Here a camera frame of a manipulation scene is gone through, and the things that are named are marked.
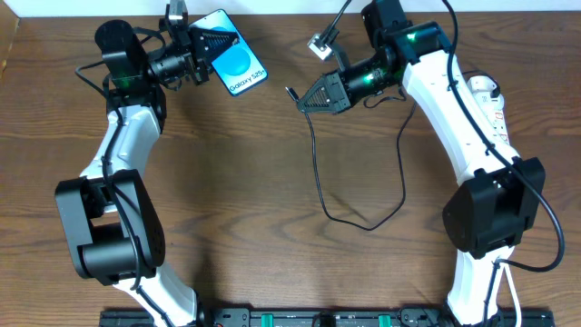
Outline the blue Galaxy smartphone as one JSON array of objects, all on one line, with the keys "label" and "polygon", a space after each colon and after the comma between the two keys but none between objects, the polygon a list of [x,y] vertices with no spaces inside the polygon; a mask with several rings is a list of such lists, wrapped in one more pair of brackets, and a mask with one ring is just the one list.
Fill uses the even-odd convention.
[{"label": "blue Galaxy smartphone", "polygon": [[215,73],[231,96],[241,95],[268,79],[268,71],[223,9],[218,9],[190,24],[221,32],[235,32],[239,43],[212,62]]}]

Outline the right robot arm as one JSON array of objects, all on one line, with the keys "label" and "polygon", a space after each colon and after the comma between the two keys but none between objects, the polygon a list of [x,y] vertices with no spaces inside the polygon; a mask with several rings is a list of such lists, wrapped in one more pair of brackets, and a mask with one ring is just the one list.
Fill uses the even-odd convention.
[{"label": "right robot arm", "polygon": [[523,159],[494,124],[501,94],[485,75],[466,78],[458,65],[456,38],[435,22],[416,25],[397,1],[373,1],[361,12],[374,55],[357,64],[339,58],[296,101],[298,110],[341,114],[395,85],[421,108],[443,145],[458,189],[442,212],[457,250],[455,276],[446,299],[459,326],[490,326],[512,253],[535,222],[545,169]]}]

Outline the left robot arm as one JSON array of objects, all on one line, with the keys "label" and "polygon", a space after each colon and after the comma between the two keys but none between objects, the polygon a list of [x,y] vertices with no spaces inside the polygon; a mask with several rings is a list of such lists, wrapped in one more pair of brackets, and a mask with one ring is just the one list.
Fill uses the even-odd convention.
[{"label": "left robot arm", "polygon": [[165,261],[160,219],[143,172],[167,116],[164,91],[183,80],[202,84],[212,62],[239,43],[231,31],[164,18],[158,30],[110,20],[95,32],[109,72],[98,92],[107,131],[79,177],[61,181],[54,198],[78,275],[133,297],[155,326],[212,326],[198,293]]}]

